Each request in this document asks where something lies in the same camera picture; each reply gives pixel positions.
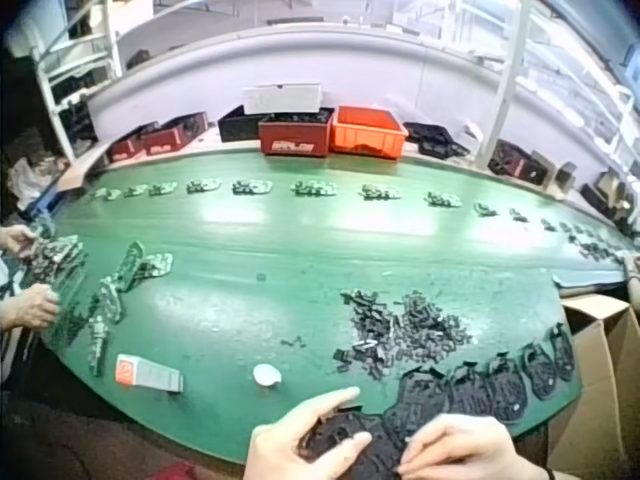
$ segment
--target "red plastic bin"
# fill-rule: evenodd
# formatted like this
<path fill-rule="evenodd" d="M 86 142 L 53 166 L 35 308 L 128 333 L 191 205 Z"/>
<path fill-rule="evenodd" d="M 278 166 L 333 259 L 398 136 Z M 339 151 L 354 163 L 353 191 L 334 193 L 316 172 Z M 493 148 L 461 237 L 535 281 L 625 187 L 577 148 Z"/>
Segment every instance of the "red plastic bin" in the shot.
<path fill-rule="evenodd" d="M 336 152 L 398 159 L 407 129 L 391 112 L 375 108 L 339 107 L 333 116 L 331 149 Z"/>
<path fill-rule="evenodd" d="M 321 108 L 318 113 L 269 115 L 259 123 L 262 153 L 326 157 L 332 115 L 332 108 Z"/>

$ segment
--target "plastic bag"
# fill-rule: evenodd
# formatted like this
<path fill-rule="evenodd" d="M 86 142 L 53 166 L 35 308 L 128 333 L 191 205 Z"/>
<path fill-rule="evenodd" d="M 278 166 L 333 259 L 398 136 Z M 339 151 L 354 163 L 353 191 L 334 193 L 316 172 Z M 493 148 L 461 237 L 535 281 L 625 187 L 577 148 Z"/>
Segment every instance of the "plastic bag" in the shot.
<path fill-rule="evenodd" d="M 31 169 L 27 159 L 23 157 L 9 170 L 7 186 L 18 197 L 18 208 L 24 210 L 40 196 L 40 193 L 51 183 L 52 178 L 53 174 L 50 171 L 43 175 L 38 175 Z"/>

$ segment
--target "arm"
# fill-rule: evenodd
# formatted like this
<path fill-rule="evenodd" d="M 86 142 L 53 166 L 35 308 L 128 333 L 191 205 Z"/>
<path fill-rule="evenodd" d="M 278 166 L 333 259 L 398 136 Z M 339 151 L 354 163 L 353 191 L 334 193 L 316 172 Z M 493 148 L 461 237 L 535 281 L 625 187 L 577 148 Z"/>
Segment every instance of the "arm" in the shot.
<path fill-rule="evenodd" d="M 465 415 L 440 415 L 425 425 L 409 441 L 398 473 L 403 480 L 549 480 L 543 468 L 516 453 L 509 432 L 495 418 Z"/>

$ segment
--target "white box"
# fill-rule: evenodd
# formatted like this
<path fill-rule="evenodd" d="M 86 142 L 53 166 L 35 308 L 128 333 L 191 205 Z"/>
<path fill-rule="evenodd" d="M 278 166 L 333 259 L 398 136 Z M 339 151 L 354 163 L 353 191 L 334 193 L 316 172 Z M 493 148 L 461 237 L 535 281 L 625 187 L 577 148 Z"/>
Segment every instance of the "white box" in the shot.
<path fill-rule="evenodd" d="M 116 382 L 168 392 L 182 392 L 184 383 L 182 374 L 175 368 L 124 354 L 118 355 Z"/>
<path fill-rule="evenodd" d="M 291 83 L 245 88 L 244 113 L 319 112 L 319 83 Z"/>

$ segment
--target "orange plastic bin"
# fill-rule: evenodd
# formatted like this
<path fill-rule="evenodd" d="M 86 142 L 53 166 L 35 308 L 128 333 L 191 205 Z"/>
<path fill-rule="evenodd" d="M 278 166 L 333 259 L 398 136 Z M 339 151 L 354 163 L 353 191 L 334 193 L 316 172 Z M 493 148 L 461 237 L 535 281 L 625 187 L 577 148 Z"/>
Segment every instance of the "orange plastic bin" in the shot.
<path fill-rule="evenodd" d="M 333 116 L 331 148 L 336 152 L 398 159 L 407 135 L 407 129 L 391 112 L 338 107 Z"/>

